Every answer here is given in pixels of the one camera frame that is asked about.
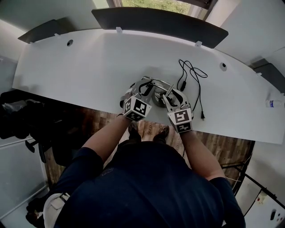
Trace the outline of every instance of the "navy blue t-shirt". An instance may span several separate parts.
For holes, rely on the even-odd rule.
[[[225,178],[206,180],[156,142],[122,146],[104,170],[93,150],[80,149],[50,194],[59,192],[71,197],[56,228],[245,227]]]

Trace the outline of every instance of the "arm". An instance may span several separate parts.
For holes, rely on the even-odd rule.
[[[83,147],[95,151],[105,162],[116,148],[130,123],[131,120],[126,117],[117,116],[115,120],[92,135]]]
[[[216,177],[225,177],[224,172],[208,148],[197,138],[193,131],[180,134],[189,163],[194,172],[211,180]]]

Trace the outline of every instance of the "white desk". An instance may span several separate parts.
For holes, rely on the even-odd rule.
[[[285,109],[265,107],[269,91],[274,99],[284,99],[277,89],[226,54],[164,35],[95,29],[26,45],[13,87],[79,106],[121,113],[120,97],[142,76],[176,85],[182,74],[180,58],[209,75],[200,79],[206,119],[200,119],[197,104],[194,130],[282,143]],[[227,65],[226,72],[220,69],[221,62]],[[191,76],[184,92],[193,106],[198,85]],[[156,106],[147,120],[169,124],[166,109]]]

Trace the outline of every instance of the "foot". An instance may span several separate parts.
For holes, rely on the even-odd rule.
[[[161,138],[166,138],[169,134],[169,126],[163,126],[159,129],[157,135],[160,135]]]
[[[132,123],[130,123],[129,127],[128,127],[128,131],[131,134],[132,132],[136,131],[138,132],[138,123],[132,121]]]

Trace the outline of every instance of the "wooden floor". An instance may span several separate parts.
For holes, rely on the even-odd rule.
[[[110,114],[78,106],[77,111],[84,115],[82,131],[88,136],[91,136],[97,132],[117,116],[116,114]],[[142,120],[139,122],[138,126],[142,141],[151,141],[162,125]],[[250,140],[231,138],[203,132],[196,132],[196,134],[204,145],[216,156],[220,165],[234,165],[245,162],[249,153],[252,152],[250,151],[250,146],[253,142]],[[123,142],[126,139],[128,139],[127,132],[125,132],[120,142]],[[184,147],[182,145],[182,141],[179,134],[175,132],[173,127],[170,127],[167,144],[174,147],[178,153],[181,154],[181,156],[183,155]],[[113,158],[115,152],[116,150],[114,150],[113,154],[106,161],[105,165]],[[46,152],[46,159],[47,163],[45,168],[47,171],[49,186],[52,186],[58,181],[64,167],[55,163],[51,150]],[[189,165],[186,154],[184,155],[184,159]],[[225,175],[231,179],[238,179],[239,177],[239,172],[234,168],[225,169],[224,172]],[[229,181],[232,186],[234,186],[236,183],[233,180]]]

